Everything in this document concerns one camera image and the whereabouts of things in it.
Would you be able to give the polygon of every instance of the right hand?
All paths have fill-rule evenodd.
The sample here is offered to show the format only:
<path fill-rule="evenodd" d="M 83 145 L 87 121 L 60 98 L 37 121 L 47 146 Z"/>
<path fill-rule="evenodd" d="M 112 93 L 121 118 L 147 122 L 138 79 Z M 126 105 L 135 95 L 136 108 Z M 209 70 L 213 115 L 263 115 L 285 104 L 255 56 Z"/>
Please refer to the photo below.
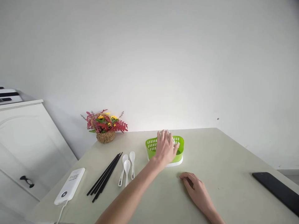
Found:
<path fill-rule="evenodd" d="M 208 191 L 204 183 L 197 178 L 193 173 L 182 173 L 180 178 L 183 179 L 184 185 L 187 191 L 196 204 L 196 206 L 206 215 L 209 216 L 211 213 L 216 212 L 213 202 L 210 198 Z M 193 183 L 193 187 L 189 184 L 187 178 Z"/>
<path fill-rule="evenodd" d="M 167 164 L 169 164 L 175 158 L 179 146 L 179 143 L 173 145 L 172 134 L 168 134 L 167 130 L 163 130 L 161 136 L 160 132 L 158 131 L 156 154 L 151 160 L 157 161 L 160 171 L 163 170 Z"/>

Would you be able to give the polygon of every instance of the wicker basket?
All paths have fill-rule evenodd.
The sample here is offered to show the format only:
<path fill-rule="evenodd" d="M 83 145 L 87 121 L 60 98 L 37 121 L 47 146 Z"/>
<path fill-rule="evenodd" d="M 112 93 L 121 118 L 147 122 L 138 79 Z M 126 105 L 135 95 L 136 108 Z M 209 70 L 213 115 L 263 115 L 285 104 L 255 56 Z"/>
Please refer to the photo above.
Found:
<path fill-rule="evenodd" d="M 100 115 L 105 115 L 108 116 L 110 119 L 111 117 L 105 113 L 99 113 L 99 114 L 95 114 L 92 118 L 91 118 L 91 125 L 93 126 L 94 129 L 96 129 L 95 125 L 94 125 L 94 120 L 100 116 Z M 115 137 L 115 131 L 108 131 L 106 133 L 97 133 L 97 140 L 99 142 L 102 142 L 104 144 L 111 142 Z"/>

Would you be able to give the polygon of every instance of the white spoon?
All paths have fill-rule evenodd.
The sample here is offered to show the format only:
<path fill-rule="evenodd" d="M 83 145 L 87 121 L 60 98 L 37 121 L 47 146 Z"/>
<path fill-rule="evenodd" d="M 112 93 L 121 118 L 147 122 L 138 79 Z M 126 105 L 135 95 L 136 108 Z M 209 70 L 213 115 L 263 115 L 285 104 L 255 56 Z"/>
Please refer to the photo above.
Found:
<path fill-rule="evenodd" d="M 130 160 L 126 160 L 124 162 L 124 167 L 125 167 L 125 172 L 126 172 L 126 186 L 128 185 L 128 174 L 129 174 L 129 171 L 130 171 L 130 167 L 131 167 L 131 163 L 130 163 Z"/>
<path fill-rule="evenodd" d="M 135 161 L 135 152 L 130 152 L 130 160 L 132 162 L 132 179 L 135 178 L 135 172 L 134 172 L 134 161 Z"/>
<path fill-rule="evenodd" d="M 121 177 L 119 178 L 119 182 L 118 182 L 118 186 L 121 187 L 122 185 L 122 178 L 124 176 L 124 172 L 125 172 L 125 161 L 128 159 L 128 155 L 124 154 L 124 156 L 122 157 L 122 164 L 124 165 L 124 168 L 122 169 L 121 172 Z"/>

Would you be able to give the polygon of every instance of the white wall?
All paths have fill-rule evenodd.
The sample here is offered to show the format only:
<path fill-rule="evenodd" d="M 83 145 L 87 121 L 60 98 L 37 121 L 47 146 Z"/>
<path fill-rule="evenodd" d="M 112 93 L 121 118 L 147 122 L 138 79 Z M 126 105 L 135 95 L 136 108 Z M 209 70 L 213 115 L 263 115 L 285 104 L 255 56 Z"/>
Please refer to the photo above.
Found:
<path fill-rule="evenodd" d="M 78 157 L 96 141 L 80 114 L 109 109 L 299 169 L 298 40 L 296 0 L 1 0 L 0 81 L 44 99 Z"/>

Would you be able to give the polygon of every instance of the fingers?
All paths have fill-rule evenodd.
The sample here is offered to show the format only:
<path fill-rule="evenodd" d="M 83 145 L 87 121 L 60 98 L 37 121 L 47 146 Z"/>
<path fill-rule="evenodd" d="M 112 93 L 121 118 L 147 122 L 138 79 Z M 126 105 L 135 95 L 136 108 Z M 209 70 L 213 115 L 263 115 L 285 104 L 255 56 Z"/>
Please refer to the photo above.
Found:
<path fill-rule="evenodd" d="M 158 131 L 158 133 L 157 133 L 157 143 L 160 142 L 160 141 L 161 141 L 161 139 L 160 139 L 160 132 Z"/>
<path fill-rule="evenodd" d="M 162 132 L 161 132 L 161 141 L 164 140 L 164 135 L 165 135 L 164 130 L 162 130 Z"/>
<path fill-rule="evenodd" d="M 192 192 L 192 191 L 194 191 L 194 189 L 190 186 L 190 184 L 189 184 L 189 182 L 188 182 L 188 180 L 186 178 L 184 178 L 183 181 L 184 181 L 184 185 L 187 188 L 187 191 L 189 193 Z"/>
<path fill-rule="evenodd" d="M 175 146 L 174 146 L 174 149 L 173 149 L 173 154 L 177 154 L 177 151 L 178 151 L 178 148 L 180 147 L 180 143 L 178 142 Z"/>
<path fill-rule="evenodd" d="M 169 134 L 168 134 L 168 131 L 167 131 L 167 130 L 165 131 L 164 139 L 165 139 L 166 141 L 168 141 L 168 139 L 169 139 Z"/>
<path fill-rule="evenodd" d="M 168 138 L 169 138 L 169 139 L 168 139 L 169 144 L 170 144 L 170 145 L 173 145 L 173 137 L 172 137 L 172 133 L 169 134 Z"/>
<path fill-rule="evenodd" d="M 192 173 L 188 173 L 188 172 L 186 172 L 186 173 L 182 173 L 181 175 L 180 175 L 180 178 L 181 179 L 183 179 L 183 178 L 189 178 L 193 183 L 195 183 L 197 180 L 198 180 L 198 178 L 194 175 L 194 174 L 192 174 Z"/>

